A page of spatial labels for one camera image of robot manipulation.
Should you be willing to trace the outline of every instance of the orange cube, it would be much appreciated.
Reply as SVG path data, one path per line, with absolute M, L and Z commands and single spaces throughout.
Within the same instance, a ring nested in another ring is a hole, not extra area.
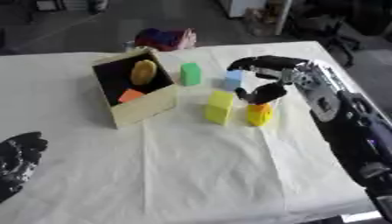
M 272 117 L 272 107 L 268 104 L 248 105 L 248 122 L 255 126 L 264 125 Z
M 136 98 L 139 98 L 140 96 L 144 95 L 143 93 L 133 90 L 133 89 L 128 89 L 125 91 L 122 96 L 118 99 L 119 102 L 130 102 L 135 100 Z

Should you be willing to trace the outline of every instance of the yellow cube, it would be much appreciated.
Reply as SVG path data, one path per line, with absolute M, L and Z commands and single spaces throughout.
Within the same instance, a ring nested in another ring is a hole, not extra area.
M 206 105 L 206 119 L 219 123 L 226 124 L 233 106 L 233 94 L 224 91 L 214 91 Z
M 272 107 L 268 104 L 248 105 L 248 122 L 255 126 L 264 125 L 272 117 Z

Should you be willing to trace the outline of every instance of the light blue cube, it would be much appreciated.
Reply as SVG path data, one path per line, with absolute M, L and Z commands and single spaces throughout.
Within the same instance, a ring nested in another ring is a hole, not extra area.
M 227 91 L 234 91 L 236 88 L 241 87 L 242 71 L 234 70 L 226 73 L 224 88 Z

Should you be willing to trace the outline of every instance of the white tablecloth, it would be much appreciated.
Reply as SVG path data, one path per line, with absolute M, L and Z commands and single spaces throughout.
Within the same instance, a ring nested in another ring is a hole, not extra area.
M 108 54 L 0 57 L 0 137 L 39 130 L 49 141 L 24 190 L 0 205 L 0 223 L 292 223 L 367 207 L 295 88 L 261 128 L 237 99 L 226 127 L 204 119 L 226 67 L 264 54 L 325 60 L 357 88 L 313 42 L 162 52 L 174 80 L 197 62 L 202 84 L 178 86 L 176 108 L 117 130 L 91 69 Z M 261 83 L 249 74 L 243 86 Z

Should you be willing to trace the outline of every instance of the yellow object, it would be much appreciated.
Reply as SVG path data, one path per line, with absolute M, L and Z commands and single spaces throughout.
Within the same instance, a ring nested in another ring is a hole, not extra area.
M 141 60 L 132 69 L 130 81 L 137 86 L 146 85 L 152 81 L 156 74 L 157 64 L 154 61 L 149 59 Z
M 214 91 L 208 98 L 206 119 L 222 125 L 226 124 L 233 106 L 233 98 L 231 93 Z
M 248 105 L 248 122 L 255 126 L 264 125 L 272 117 L 272 107 L 268 104 Z

